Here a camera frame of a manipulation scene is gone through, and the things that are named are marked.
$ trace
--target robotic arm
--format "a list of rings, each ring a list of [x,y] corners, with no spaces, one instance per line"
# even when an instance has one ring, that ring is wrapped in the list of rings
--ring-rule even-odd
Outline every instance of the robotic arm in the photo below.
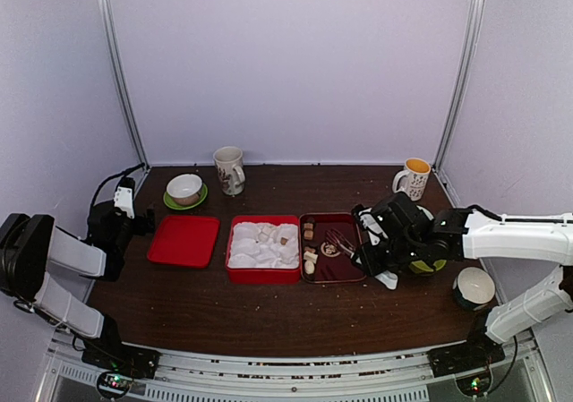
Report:
[[[82,361],[133,378],[152,378],[159,353],[126,346],[115,321],[61,287],[46,271],[48,261],[86,278],[116,281],[133,235],[154,230],[154,216],[135,216],[132,178],[124,176],[112,201],[92,204],[88,237],[81,241],[47,215],[12,214],[0,227],[0,290],[14,305],[65,325],[85,345]]]
[[[549,217],[498,216],[479,206],[443,210],[434,219],[402,192],[353,215],[371,234],[352,258],[368,275],[394,272],[412,261],[480,258],[545,260],[559,266],[536,286],[507,304],[476,318],[467,342],[458,349],[432,350],[434,375],[476,366],[475,353],[503,360],[500,345],[553,314],[573,309],[573,214]]]

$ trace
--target wooden table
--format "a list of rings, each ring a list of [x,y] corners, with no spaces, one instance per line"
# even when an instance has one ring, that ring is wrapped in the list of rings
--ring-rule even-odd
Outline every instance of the wooden table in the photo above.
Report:
[[[243,286],[229,282],[225,256],[236,215],[349,212],[372,206],[391,193],[399,167],[246,167],[247,186],[237,197],[218,188],[213,167],[153,168],[137,196],[142,212],[155,203],[157,221],[169,210],[162,201],[175,175],[197,173],[208,199],[187,215],[221,220],[206,269],[150,263],[152,235],[134,237],[122,276],[98,282],[90,305],[114,317],[126,342],[218,355],[315,356],[367,354],[431,346],[464,339],[473,314],[453,301],[455,276],[477,262],[456,263],[430,278],[403,275],[388,290],[373,278],[349,285]],[[432,212],[449,207],[435,177],[420,201]]]

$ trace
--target mug handle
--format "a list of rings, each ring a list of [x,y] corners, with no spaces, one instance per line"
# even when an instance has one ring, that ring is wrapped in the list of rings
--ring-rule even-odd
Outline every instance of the mug handle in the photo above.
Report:
[[[238,165],[235,165],[233,167],[233,170],[236,172],[236,176],[239,177],[239,181],[235,183],[235,185],[241,185],[242,183],[244,183],[244,172],[243,169],[241,167],[239,167]]]
[[[408,176],[408,174],[410,174],[410,171],[406,169],[396,174],[396,176],[394,177],[394,181],[392,182],[392,192],[397,193],[397,192],[403,192],[405,190],[404,187],[398,187],[398,185],[400,184],[400,181],[402,181],[402,178]]]

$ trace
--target white bowl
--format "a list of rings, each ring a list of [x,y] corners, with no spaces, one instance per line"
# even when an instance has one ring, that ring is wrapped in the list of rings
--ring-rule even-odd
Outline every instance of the white bowl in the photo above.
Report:
[[[167,185],[167,194],[175,203],[186,207],[199,200],[202,186],[203,181],[198,175],[178,175]]]

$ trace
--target maroon tray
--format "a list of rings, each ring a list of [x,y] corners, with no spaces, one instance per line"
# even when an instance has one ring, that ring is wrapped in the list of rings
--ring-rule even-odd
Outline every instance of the maroon tray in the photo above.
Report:
[[[304,223],[310,219],[314,220],[314,238],[312,241],[306,241],[303,227]],[[348,213],[304,214],[301,216],[300,221],[300,239],[303,247],[301,256],[304,255],[304,247],[306,246],[316,248],[316,253],[319,255],[314,271],[314,280],[308,279],[304,274],[304,265],[301,267],[304,281],[312,284],[355,283],[366,278],[366,275],[354,266],[350,258],[343,252],[339,252],[336,257],[326,255],[328,250],[325,248],[324,234],[328,229],[337,229],[355,247],[360,245],[360,233],[352,215]]]

